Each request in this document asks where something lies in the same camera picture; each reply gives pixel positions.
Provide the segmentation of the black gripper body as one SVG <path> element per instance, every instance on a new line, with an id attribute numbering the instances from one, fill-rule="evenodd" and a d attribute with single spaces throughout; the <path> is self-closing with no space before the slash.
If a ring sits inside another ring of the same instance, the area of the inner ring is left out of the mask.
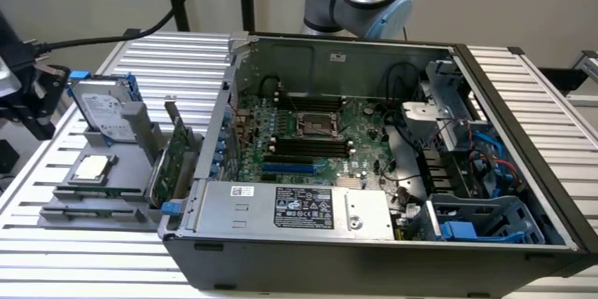
<path id="1" fill-rule="evenodd" d="M 33 46 L 19 39 L 1 13 L 1 103 L 23 114 L 22 119 L 43 121 L 42 72 L 35 65 Z"/>

